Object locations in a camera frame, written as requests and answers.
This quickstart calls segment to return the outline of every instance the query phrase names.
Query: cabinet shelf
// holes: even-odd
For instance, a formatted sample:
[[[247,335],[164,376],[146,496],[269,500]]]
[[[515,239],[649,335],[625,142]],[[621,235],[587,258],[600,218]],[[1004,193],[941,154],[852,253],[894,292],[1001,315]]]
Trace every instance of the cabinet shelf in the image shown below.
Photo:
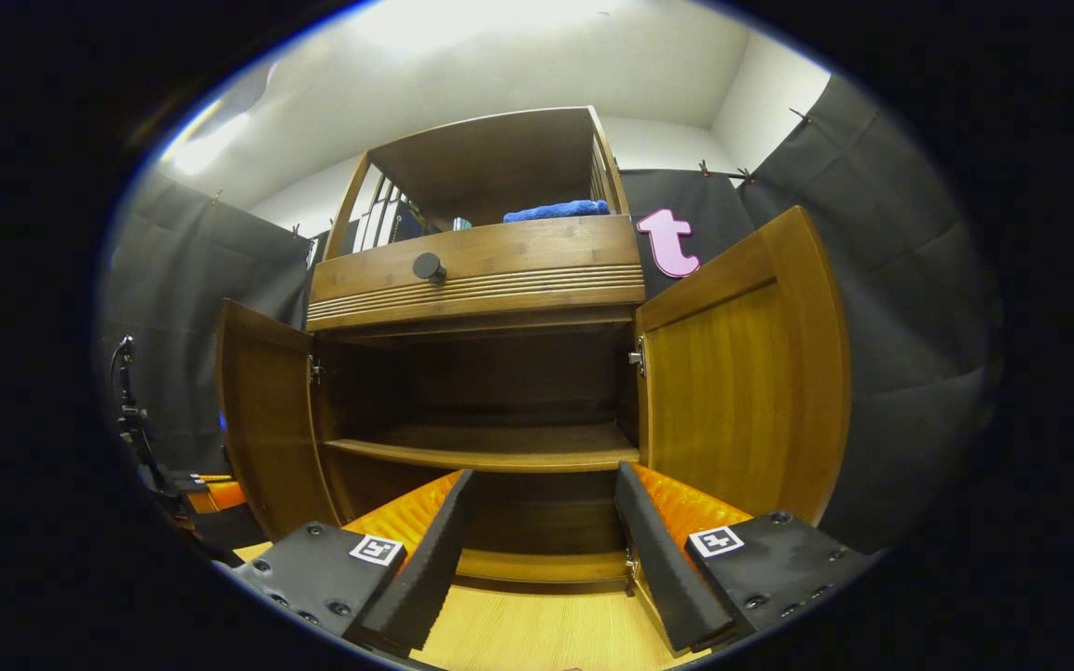
[[[404,424],[374,441],[340,438],[331,449],[384,462],[493,472],[613,470],[639,451],[614,424],[570,426],[442,426]]]
[[[624,552],[594,554],[520,554],[464,548],[459,574],[521,583],[589,583],[627,577]]]

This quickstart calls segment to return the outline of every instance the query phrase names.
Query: blue towel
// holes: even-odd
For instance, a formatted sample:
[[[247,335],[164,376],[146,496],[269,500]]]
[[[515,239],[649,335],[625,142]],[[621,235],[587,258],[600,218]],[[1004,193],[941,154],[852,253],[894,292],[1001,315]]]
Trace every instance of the blue towel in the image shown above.
[[[519,213],[508,213],[504,223],[529,221],[534,218],[554,218],[560,216],[608,216],[608,201],[570,201],[555,205],[541,205],[539,208],[521,209]]]

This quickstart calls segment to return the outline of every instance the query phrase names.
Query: black foam pad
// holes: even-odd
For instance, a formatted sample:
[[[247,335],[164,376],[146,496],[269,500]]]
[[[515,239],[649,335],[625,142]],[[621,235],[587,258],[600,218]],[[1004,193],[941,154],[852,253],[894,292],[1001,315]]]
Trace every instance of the black foam pad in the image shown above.
[[[475,471],[466,469],[441,502],[413,558],[371,604],[363,628],[412,650],[425,645],[459,568],[463,536],[477,506],[477,490]]]
[[[653,500],[636,470],[621,463],[615,477],[615,507],[640,557],[653,604],[674,650],[703,650],[735,621],[691,567],[661,523]]]
[[[686,540],[686,552],[728,612],[758,631],[830,599],[871,564],[784,510],[712,531]],[[732,543],[715,552],[709,535]]]
[[[342,637],[366,616],[405,555],[401,543],[309,522],[233,570],[272,602]]]

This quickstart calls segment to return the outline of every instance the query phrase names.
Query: curtain clip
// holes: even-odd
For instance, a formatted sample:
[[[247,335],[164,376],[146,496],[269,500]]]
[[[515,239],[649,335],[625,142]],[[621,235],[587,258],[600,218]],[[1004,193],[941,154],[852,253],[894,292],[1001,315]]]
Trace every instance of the curtain clip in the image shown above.
[[[807,115],[802,114],[802,113],[801,113],[800,111],[798,111],[798,110],[794,110],[794,107],[788,107],[788,110],[789,110],[789,111],[792,111],[792,112],[794,112],[794,114],[796,114],[796,115],[800,116],[800,117],[802,118],[802,120],[806,120],[806,122],[807,122],[807,126],[810,126],[811,123],[814,123],[814,122],[815,122],[815,119],[813,119],[813,118],[810,118],[809,116],[807,116]]]

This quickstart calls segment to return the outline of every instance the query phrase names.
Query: wooden floor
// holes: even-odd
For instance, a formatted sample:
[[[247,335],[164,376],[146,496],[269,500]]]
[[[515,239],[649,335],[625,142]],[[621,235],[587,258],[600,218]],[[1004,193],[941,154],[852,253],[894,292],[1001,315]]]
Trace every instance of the wooden floor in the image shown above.
[[[235,554],[250,561],[271,546]],[[661,671],[705,654],[670,657],[639,600],[623,590],[532,595],[452,585],[412,658],[448,671]]]

